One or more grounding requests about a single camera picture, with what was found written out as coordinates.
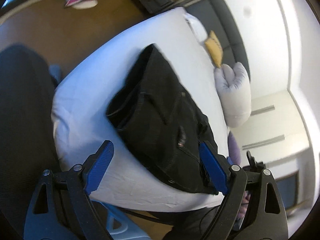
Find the black denim pants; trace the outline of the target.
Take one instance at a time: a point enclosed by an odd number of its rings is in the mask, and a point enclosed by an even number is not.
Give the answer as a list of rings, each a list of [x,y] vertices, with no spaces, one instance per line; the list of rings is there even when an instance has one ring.
[[[217,194],[199,154],[204,141],[217,148],[208,118],[155,44],[141,51],[106,117],[158,180],[184,192]]]

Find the purple cushion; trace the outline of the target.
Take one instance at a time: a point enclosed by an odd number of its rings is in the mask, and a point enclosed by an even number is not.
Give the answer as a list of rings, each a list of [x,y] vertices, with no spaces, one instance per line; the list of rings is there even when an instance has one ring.
[[[228,134],[228,162],[233,165],[240,165],[241,164],[241,153],[238,143],[232,132]]]

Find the white bed mattress sheet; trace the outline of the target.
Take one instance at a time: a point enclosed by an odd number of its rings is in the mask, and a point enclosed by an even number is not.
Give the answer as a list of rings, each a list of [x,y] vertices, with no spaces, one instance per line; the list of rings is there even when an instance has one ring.
[[[60,166],[83,163],[103,141],[114,156],[91,198],[153,212],[221,203],[199,156],[208,140],[227,155],[228,128],[202,23],[178,7],[112,38],[58,86]]]

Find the yellow decorative cushion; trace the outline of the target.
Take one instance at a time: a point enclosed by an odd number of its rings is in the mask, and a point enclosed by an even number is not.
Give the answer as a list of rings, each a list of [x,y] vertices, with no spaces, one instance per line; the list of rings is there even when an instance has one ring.
[[[208,53],[214,61],[217,68],[221,67],[223,59],[223,48],[216,34],[211,30],[208,38],[204,42]]]

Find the white pillow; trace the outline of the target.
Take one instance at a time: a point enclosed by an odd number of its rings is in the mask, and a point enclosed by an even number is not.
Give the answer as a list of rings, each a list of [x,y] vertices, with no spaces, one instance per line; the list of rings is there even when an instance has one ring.
[[[189,24],[189,27],[199,44],[204,44],[205,40],[208,38],[208,34],[200,20],[187,12],[184,14],[184,18]]]

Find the dark grey padded headboard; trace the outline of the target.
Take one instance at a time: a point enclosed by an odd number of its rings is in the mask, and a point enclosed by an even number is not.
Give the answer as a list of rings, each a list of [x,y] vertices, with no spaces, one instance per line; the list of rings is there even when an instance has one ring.
[[[188,13],[200,20],[208,33],[215,33],[223,49],[222,62],[230,66],[241,62],[249,74],[245,46],[225,0],[190,0],[183,6]]]

